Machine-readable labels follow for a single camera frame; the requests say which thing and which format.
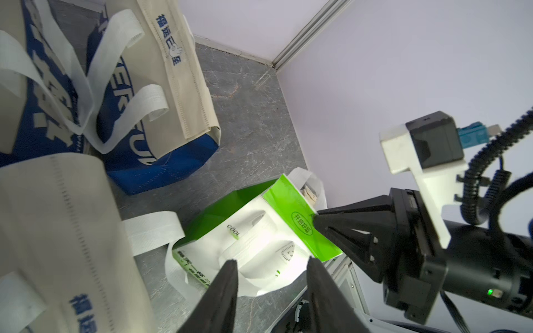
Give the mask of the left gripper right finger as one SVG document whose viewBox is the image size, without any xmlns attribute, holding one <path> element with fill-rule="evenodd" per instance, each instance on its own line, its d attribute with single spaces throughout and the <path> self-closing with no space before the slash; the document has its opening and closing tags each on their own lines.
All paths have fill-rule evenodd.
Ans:
<svg viewBox="0 0 533 333">
<path fill-rule="evenodd" d="M 369 332 L 319 259 L 307 265 L 311 332 Z"/>
</svg>

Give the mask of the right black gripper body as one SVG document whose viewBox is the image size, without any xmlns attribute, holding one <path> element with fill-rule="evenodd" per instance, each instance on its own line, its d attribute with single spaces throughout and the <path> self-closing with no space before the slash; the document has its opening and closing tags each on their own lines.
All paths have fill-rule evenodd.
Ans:
<svg viewBox="0 0 533 333">
<path fill-rule="evenodd" d="M 386 305 L 427 322 L 441 292 L 532 317 L 532 269 L 515 264 L 488 230 L 446 221 L 451 242 L 442 248 L 417 191 L 391 189 L 396 235 L 384 275 Z"/>
</svg>

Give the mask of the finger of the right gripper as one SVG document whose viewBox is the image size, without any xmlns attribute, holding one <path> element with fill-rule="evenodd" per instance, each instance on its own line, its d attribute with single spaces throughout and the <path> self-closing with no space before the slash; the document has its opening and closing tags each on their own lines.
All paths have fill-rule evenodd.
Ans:
<svg viewBox="0 0 533 333">
<path fill-rule="evenodd" d="M 328 208 L 319 210 L 313 218 L 313 225 L 316 230 L 324 233 L 326 226 L 335 224 L 343 218 L 362 216 L 362 213 L 381 213 L 391 212 L 393 209 L 393 200 L 388 195 L 381 195 L 357 203 L 344 205 L 337 208 Z"/>
<path fill-rule="evenodd" d="M 326 226 L 323 235 L 351 259 L 371 280 L 382 283 L 394 254 L 395 234 Z"/>
</svg>

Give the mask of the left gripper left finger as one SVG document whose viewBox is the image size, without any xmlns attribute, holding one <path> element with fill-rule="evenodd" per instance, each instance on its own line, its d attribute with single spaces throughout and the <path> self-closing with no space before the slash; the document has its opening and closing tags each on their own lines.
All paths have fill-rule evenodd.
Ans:
<svg viewBox="0 0 533 333">
<path fill-rule="evenodd" d="M 178 330 L 191 332 L 233 332 L 238 277 L 237 262 L 228 260 L 201 298 L 190 317 Z"/>
</svg>

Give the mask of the green white takeout bag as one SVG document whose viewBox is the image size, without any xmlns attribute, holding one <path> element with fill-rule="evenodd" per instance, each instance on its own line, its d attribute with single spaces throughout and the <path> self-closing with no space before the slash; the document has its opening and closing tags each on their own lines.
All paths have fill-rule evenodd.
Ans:
<svg viewBox="0 0 533 333">
<path fill-rule="evenodd" d="M 273 180 L 232 191 L 206 208 L 185 237 L 169 247 L 169 284 L 198 301 L 228 260 L 237 262 L 238 296 L 287 287 L 310 258 L 327 262 L 341 250 L 313 226 L 327 207 L 322 181 L 295 168 Z"/>
</svg>

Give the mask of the blue beige tote bag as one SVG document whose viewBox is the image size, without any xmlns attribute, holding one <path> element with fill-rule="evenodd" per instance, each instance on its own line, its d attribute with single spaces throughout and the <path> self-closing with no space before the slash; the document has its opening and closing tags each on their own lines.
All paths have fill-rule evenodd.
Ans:
<svg viewBox="0 0 533 333">
<path fill-rule="evenodd" d="M 155 332 L 135 257 L 181 239 L 175 212 L 123 220 L 102 162 L 1 168 L 1 331 Z"/>
</svg>

